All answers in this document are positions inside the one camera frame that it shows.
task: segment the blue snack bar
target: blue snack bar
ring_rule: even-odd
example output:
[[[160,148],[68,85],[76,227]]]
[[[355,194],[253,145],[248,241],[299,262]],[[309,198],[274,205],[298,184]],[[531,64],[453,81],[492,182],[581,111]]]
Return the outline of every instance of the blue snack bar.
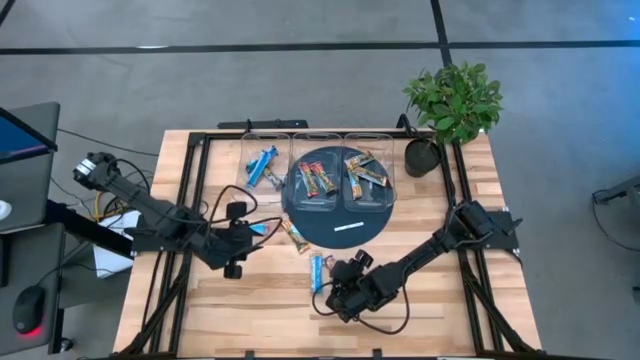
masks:
[[[260,234],[262,236],[267,235],[267,233],[269,232],[269,226],[267,224],[249,225],[249,228],[253,230],[256,234]]]
[[[311,293],[322,294],[322,254],[318,251],[311,253]]]
[[[246,166],[247,174],[250,174],[251,171],[253,171],[253,169],[255,169],[256,164],[258,164],[258,160],[249,161],[249,163]],[[273,187],[276,190],[280,190],[282,188],[282,185],[283,185],[282,179],[280,179],[278,176],[276,176],[276,174],[273,173],[273,170],[271,170],[271,168],[269,166],[264,168],[264,171],[263,171],[262,174],[264,175],[264,177],[267,178],[267,180],[269,180],[271,185],[273,185]]]
[[[258,179],[262,176],[262,172],[269,165],[271,159],[274,156],[278,156],[278,149],[275,146],[271,145],[267,150],[263,150],[260,152],[260,157],[258,158],[255,165],[253,165],[253,169],[249,173],[249,181],[247,182],[247,186],[251,189],[255,188],[258,183]]]

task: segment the black cable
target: black cable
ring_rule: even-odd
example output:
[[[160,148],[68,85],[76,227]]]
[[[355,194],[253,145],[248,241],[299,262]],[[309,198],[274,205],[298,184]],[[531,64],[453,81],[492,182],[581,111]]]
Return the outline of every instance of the black cable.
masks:
[[[65,267],[69,267],[69,266],[79,266],[79,267],[84,268],[84,269],[89,270],[89,271],[105,271],[105,272],[108,272],[109,274],[112,274],[112,275],[117,275],[117,274],[128,274],[128,273],[130,273],[130,272],[131,272],[131,270],[126,270],[126,271],[111,271],[111,270],[109,270],[109,269],[103,269],[103,268],[92,268],[91,266],[87,266],[87,265],[80,264],[80,263],[67,263],[67,264],[65,264],[65,265],[63,266],[63,268],[65,268]]]
[[[598,225],[598,227],[600,228],[600,231],[602,231],[602,233],[604,234],[604,236],[607,238],[607,240],[611,241],[612,243],[618,245],[619,247],[625,249],[625,250],[629,250],[629,251],[637,251],[640,252],[640,249],[637,248],[633,248],[630,246],[627,246],[625,244],[622,244],[618,241],[616,241],[616,239],[614,239],[613,237],[611,237],[609,235],[609,233],[604,229],[604,227],[602,226],[602,224],[600,223],[600,219],[598,218],[598,213],[596,212],[596,195],[603,192],[604,190],[598,190],[596,192],[593,193],[593,195],[591,196],[591,211],[593,211],[593,217],[594,219],[596,219],[596,224]]]
[[[331,282],[327,282],[322,284],[319,288],[316,289],[316,291],[313,292],[313,295],[311,296],[311,306],[313,306],[313,310],[316,311],[316,313],[318,313],[318,315],[320,316],[331,316],[334,315],[336,312],[335,311],[331,311],[328,313],[323,313],[318,309],[318,306],[316,306],[316,296],[320,293],[320,291],[322,291],[322,289],[326,286],[331,285]]]
[[[63,193],[71,196],[72,198],[78,200],[80,202],[80,204],[82,204],[82,206],[87,209],[87,212],[89,212],[89,217],[93,218],[93,213],[91,212],[91,209],[89,209],[89,207],[87,206],[87,204],[84,203],[84,200],[82,200],[79,196],[65,190],[62,188],[62,186],[60,186],[60,184],[58,184],[58,182],[51,176],[49,177],[51,179],[51,182],[58,187],[58,189],[60,189],[60,191],[62,191]]]
[[[151,284],[149,284],[149,293],[147,294],[147,303],[144,306],[144,313],[142,314],[142,327],[140,331],[144,329],[144,325],[147,322],[147,315],[149,313],[149,306],[151,305],[151,294],[153,294],[153,287],[156,284],[156,275],[158,273],[158,267],[160,265],[160,259],[162,258],[162,252],[158,252],[156,257],[156,263],[153,265],[153,275],[151,275]]]
[[[267,221],[275,221],[278,220],[278,224],[275,226],[275,228],[271,231],[271,233],[269,233],[269,235],[265,236],[262,240],[258,241],[257,243],[253,244],[252,246],[250,246],[248,249],[242,249],[240,250],[238,253],[243,253],[243,252],[252,252],[255,249],[257,249],[258,247],[260,247],[262,244],[266,243],[267,241],[269,241],[269,239],[271,239],[271,237],[273,237],[273,235],[276,234],[276,232],[278,231],[278,229],[280,228],[280,225],[282,225],[282,216],[274,216],[274,217],[270,217],[270,218],[266,218],[266,219],[262,219],[262,220],[258,220],[258,221],[254,221],[252,223],[249,223],[249,225],[256,225],[256,224],[262,224],[265,223]]]
[[[58,128],[58,131],[66,133],[66,134],[69,134],[69,135],[77,136],[77,137],[79,137],[81,139],[85,139],[85,140],[88,140],[88,141],[93,141],[94,143],[97,143],[97,144],[101,144],[101,145],[104,145],[104,146],[109,146],[109,147],[112,147],[114,149],[128,151],[128,152],[131,152],[131,153],[134,153],[134,154],[154,156],[154,157],[158,157],[159,156],[159,154],[153,154],[153,153],[148,153],[148,152],[144,152],[144,151],[127,149],[127,148],[124,148],[124,147],[121,147],[121,146],[116,146],[116,145],[113,145],[113,144],[106,143],[104,141],[92,139],[92,138],[90,138],[88,136],[80,135],[80,134],[74,133],[73,131],[69,131],[69,130],[65,130],[65,129],[61,129],[61,128]]]
[[[204,216],[204,214],[209,212],[209,203],[204,201],[204,200],[202,200],[201,203],[205,204],[207,206],[207,209],[205,211],[203,211],[202,214],[200,214],[200,215]]]
[[[140,174],[140,176],[142,177],[142,181],[144,182],[144,185],[147,187],[147,192],[151,193],[151,185],[149,185],[149,182],[147,181],[147,178],[144,176],[144,173],[142,172],[142,170],[140,170],[139,167],[137,167],[134,163],[132,163],[131,161],[127,160],[127,159],[115,159],[110,161],[109,163],[107,163],[107,168],[110,168],[111,165],[115,165],[119,162],[123,162],[129,166],[131,166],[135,171],[138,172],[138,174]]]
[[[65,267],[69,267],[69,266],[79,266],[79,267],[82,267],[82,268],[84,268],[86,270],[89,270],[89,271],[106,271],[106,272],[108,272],[108,273],[110,273],[112,275],[119,274],[119,273],[129,273],[130,272],[130,271],[115,272],[115,271],[111,271],[111,270],[103,269],[103,268],[92,268],[90,266],[87,266],[87,265],[84,265],[84,264],[80,264],[80,263],[62,263],[62,264],[60,264],[60,266],[56,266],[55,269],[51,269],[46,274],[44,274],[44,276],[42,276],[40,278],[40,280],[36,283],[36,285],[40,285],[42,283],[42,281],[47,278],[47,276],[51,275],[55,271],[58,271],[60,268],[64,269]]]
[[[520,263],[520,266],[524,266],[522,264],[522,259],[520,259],[520,256],[516,255],[511,249],[504,249],[504,251],[506,251],[507,254],[511,255],[511,257],[516,259],[516,261]]]
[[[218,210],[218,205],[220,205],[220,200],[222,200],[222,195],[224,195],[225,192],[227,192],[227,190],[229,189],[236,189],[242,193],[244,193],[245,195],[249,196],[249,198],[253,201],[253,209],[249,210],[244,216],[248,216],[251,213],[253,213],[254,211],[256,211],[258,209],[258,200],[256,200],[256,198],[251,195],[251,193],[249,193],[247,190],[235,186],[235,185],[227,185],[225,186],[222,191],[220,192],[220,194],[218,194],[218,198],[216,198],[216,202],[213,204],[213,208],[211,208],[211,214],[209,214],[209,221],[205,222],[206,224],[208,224],[207,226],[207,231],[206,231],[206,237],[209,237],[209,235],[211,234],[211,225],[213,224],[218,224],[221,222],[225,222],[225,221],[229,221],[231,219],[228,218],[224,218],[224,219],[219,219],[219,220],[213,220],[213,217],[216,214],[216,210]]]
[[[355,317],[355,321],[360,322],[362,325],[368,327],[371,330],[375,330],[377,332],[380,332],[382,334],[385,335],[396,335],[402,332],[402,330],[404,330],[405,327],[407,327],[407,324],[409,323],[409,317],[411,316],[411,306],[409,306],[409,297],[407,296],[407,287],[405,284],[402,285],[402,294],[404,295],[404,303],[405,306],[407,308],[407,314],[404,317],[404,321],[402,322],[402,325],[400,325],[399,328],[395,329],[395,330],[385,330],[385,329],[381,329],[377,326],[371,325],[368,322],[362,320],[360,318],[359,315],[357,315]]]

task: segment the red light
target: red light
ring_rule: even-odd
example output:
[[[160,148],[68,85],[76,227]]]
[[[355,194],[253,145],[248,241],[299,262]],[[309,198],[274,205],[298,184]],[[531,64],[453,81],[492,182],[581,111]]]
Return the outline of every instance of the red light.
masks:
[[[22,334],[22,336],[24,336],[24,337],[38,336],[38,335],[40,335],[41,331],[42,331],[42,325],[39,325],[37,328],[31,330],[30,332],[28,332],[26,334]]]

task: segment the black desk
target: black desk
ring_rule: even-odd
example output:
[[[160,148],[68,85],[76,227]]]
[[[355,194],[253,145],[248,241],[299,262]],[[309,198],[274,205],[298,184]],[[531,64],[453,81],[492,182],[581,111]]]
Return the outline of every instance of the black desk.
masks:
[[[62,224],[53,224],[2,236],[10,244],[11,255],[9,284],[0,289],[0,355],[5,355],[42,346],[51,340],[58,313],[59,273],[49,275],[41,283],[46,288],[45,311],[37,333],[19,334],[11,319],[18,294],[59,266],[65,232]]]

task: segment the concrete floor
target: concrete floor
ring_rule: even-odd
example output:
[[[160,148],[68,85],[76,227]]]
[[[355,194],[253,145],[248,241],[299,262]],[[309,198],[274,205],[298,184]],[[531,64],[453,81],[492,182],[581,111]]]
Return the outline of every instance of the concrete floor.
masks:
[[[630,0],[440,2],[450,41],[640,39],[640,6]],[[17,0],[0,28],[0,48],[436,39],[427,0]],[[507,203],[525,219],[518,235],[544,348],[636,359],[640,305],[631,287],[640,284],[640,254],[607,242],[589,199],[640,173],[640,49],[452,56],[486,63],[503,83],[503,120],[490,137]],[[62,128],[154,152],[165,129],[246,118],[393,126],[405,109],[407,80],[441,66],[438,50],[0,56],[0,106],[58,101]],[[53,176],[81,197],[91,194],[72,182],[70,171],[85,151],[109,150],[142,168],[155,166],[153,158],[66,134],[58,143]],[[75,202],[51,191],[54,199]],[[640,247],[626,203],[598,210],[617,240]],[[51,358],[108,354],[122,300],[69,311],[65,335],[77,348]]]

